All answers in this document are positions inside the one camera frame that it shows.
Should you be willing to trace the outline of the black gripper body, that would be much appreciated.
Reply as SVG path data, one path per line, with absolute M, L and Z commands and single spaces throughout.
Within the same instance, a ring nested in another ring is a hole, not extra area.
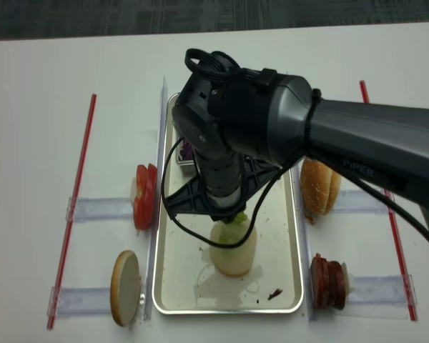
M 238 197 L 226 208 L 219 207 L 209 198 L 204 190 L 200 176 L 190 179 L 172 195 L 165 197 L 167 213 L 170 217 L 177 214 L 207 215 L 213 221 L 232 221 L 234 217 L 246 209 L 246 203 L 278 172 L 271 164 L 259 163 L 251 157 L 245 157 L 238 186 Z

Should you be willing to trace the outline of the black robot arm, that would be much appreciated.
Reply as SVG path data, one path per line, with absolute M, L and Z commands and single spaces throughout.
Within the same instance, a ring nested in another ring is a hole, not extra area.
M 198 175 L 162 202 L 169 217 L 231 221 L 303 157 L 389 206 L 429 243 L 429 109 L 331 101 L 265 69 L 217 83 L 193 74 L 172 109 Z

